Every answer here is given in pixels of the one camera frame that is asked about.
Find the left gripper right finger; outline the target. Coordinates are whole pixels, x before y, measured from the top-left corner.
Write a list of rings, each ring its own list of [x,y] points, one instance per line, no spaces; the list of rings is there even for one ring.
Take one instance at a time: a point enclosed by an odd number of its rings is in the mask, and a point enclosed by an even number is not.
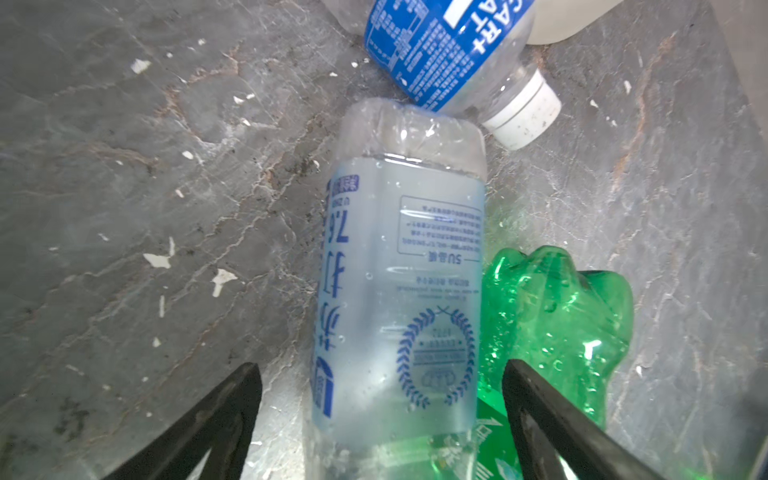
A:
[[[503,398],[522,475],[563,479],[566,463],[580,479],[658,479],[522,360],[510,360]]]

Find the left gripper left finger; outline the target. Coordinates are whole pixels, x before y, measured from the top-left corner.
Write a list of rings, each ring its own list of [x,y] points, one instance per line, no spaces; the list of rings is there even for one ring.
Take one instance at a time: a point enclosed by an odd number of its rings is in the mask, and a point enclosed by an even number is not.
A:
[[[242,475],[262,399],[255,363],[240,365],[162,435],[110,473],[109,479],[202,479]]]

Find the green sprite bottle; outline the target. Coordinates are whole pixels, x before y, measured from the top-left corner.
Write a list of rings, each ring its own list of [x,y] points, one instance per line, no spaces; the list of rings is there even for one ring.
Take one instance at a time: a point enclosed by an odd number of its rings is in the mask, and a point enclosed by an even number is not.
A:
[[[633,334],[628,281],[580,271],[570,254],[506,248],[482,279],[477,418],[466,434],[434,439],[430,479],[525,479],[503,398],[507,363],[526,362],[603,432],[607,387]]]

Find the clear blue tinted bottle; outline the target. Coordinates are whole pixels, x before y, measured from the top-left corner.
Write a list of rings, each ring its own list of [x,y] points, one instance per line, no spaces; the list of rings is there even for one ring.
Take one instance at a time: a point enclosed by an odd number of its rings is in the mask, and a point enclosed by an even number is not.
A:
[[[310,479],[468,479],[487,162],[474,125],[383,98],[345,114],[326,187]]]

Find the clear bottle blue label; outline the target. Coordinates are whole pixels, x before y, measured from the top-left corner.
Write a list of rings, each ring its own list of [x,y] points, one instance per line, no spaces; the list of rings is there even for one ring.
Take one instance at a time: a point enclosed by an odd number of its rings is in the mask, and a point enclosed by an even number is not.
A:
[[[530,0],[328,1],[368,56],[426,110],[470,120],[508,150],[536,140],[562,103],[525,47]]]

